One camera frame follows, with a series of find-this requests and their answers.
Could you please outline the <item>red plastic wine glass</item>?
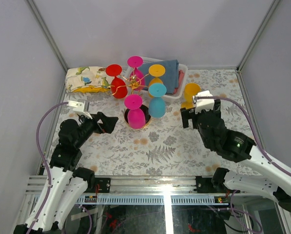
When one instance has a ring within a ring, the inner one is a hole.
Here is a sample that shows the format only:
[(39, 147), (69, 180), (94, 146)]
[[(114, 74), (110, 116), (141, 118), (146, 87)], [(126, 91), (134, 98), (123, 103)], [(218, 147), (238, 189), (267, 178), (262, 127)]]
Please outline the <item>red plastic wine glass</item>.
[(119, 78), (122, 72), (122, 68), (118, 64), (109, 65), (106, 70), (106, 74), (114, 79), (111, 82), (110, 89), (112, 96), (117, 99), (125, 98), (128, 94), (126, 83)]

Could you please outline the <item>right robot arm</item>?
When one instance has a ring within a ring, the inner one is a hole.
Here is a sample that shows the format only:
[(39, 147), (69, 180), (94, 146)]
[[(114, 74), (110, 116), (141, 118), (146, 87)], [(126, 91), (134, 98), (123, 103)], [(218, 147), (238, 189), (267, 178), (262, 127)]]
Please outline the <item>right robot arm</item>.
[(261, 178), (253, 178), (218, 168), (211, 181), (216, 192), (227, 189), (255, 193), (276, 202), (291, 213), (291, 167), (264, 151), (258, 140), (228, 129), (221, 117), (219, 99), (195, 97), (195, 106), (182, 108), (180, 112), (183, 127), (188, 128), (191, 120), (205, 148), (225, 160), (243, 164), (262, 175)]

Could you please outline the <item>gold wine glass rack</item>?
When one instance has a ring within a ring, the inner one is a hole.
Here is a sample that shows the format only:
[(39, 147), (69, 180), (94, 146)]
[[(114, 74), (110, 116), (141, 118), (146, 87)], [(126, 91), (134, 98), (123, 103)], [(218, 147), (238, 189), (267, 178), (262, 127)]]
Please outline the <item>gold wine glass rack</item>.
[[(137, 93), (136, 93), (136, 90), (134, 90), (134, 87), (137, 87), (137, 84), (136, 84), (136, 81), (135, 81), (135, 77), (129, 77), (129, 78), (126, 79), (124, 82), (126, 83), (127, 90), (128, 90), (128, 94), (127, 94), (127, 96), (129, 96), (129, 95), (131, 95), (131, 94), (136, 94), (136, 95), (139, 95), (139, 96), (141, 97), (141, 95), (140, 95), (140, 94), (137, 94)], [(141, 110), (142, 110), (143, 113), (145, 114), (145, 119), (146, 119), (146, 123), (145, 123), (145, 125), (142, 127), (142, 128), (144, 128), (144, 127), (149, 123), (149, 121), (150, 121), (150, 119), (151, 119), (151, 116), (150, 116), (150, 114), (149, 114), (148, 107), (147, 107), (146, 105), (142, 104), (142, 106), (141, 106)], [(125, 110), (125, 112), (124, 112), (124, 119), (125, 119), (125, 121), (126, 121), (127, 124), (128, 124), (128, 119), (127, 119), (128, 112), (129, 112), (129, 110), (126, 108), (126, 110)]]

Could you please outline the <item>yellow plastic goblet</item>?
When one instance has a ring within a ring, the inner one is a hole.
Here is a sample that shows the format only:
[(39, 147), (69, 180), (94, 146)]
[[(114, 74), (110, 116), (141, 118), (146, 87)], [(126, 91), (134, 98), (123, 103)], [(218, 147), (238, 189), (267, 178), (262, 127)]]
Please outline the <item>yellow plastic goblet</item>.
[(201, 91), (201, 88), (196, 83), (188, 83), (184, 88), (185, 101), (181, 103), (181, 108), (191, 109), (194, 107), (193, 96), (197, 95)]
[(163, 84), (160, 77), (165, 74), (165, 67), (160, 64), (154, 64), (149, 67), (149, 74), (153, 77), (149, 83), (149, 86), (155, 83)]

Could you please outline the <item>magenta plastic goblet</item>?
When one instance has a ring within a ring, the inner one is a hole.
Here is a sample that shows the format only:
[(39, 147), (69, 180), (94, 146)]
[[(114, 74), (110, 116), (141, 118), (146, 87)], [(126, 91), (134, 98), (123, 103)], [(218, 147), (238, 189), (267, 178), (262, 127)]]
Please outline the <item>magenta plastic goblet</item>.
[(134, 90), (140, 91), (145, 87), (144, 74), (139, 70), (143, 65), (143, 59), (139, 56), (132, 56), (128, 58), (127, 64), (133, 69), (129, 77), (135, 77), (137, 87), (134, 87)]
[(142, 104), (142, 98), (136, 94), (127, 96), (124, 101), (125, 107), (129, 110), (128, 124), (133, 129), (141, 129), (146, 123), (145, 114), (141, 110)]

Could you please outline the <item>blue plastic goblet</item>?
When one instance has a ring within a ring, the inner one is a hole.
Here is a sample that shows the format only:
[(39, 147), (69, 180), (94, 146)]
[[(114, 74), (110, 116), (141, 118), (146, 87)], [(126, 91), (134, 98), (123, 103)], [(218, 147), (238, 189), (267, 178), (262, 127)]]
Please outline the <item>blue plastic goblet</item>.
[(163, 96), (167, 88), (161, 83), (154, 83), (149, 87), (149, 94), (153, 96), (149, 104), (149, 114), (154, 118), (161, 118), (165, 115), (166, 105)]

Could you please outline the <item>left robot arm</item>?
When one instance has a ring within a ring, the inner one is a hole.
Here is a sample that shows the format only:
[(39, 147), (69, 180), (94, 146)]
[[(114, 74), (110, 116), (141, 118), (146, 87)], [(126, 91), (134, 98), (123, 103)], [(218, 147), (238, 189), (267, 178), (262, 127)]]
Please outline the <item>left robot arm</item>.
[(33, 211), (24, 224), (15, 227), (14, 233), (59, 233), (78, 198), (97, 187), (94, 171), (77, 166), (82, 156), (81, 146), (94, 133), (112, 133), (117, 122), (117, 117), (97, 112), (90, 118), (79, 116), (78, 121), (67, 119), (60, 124), (47, 182)]

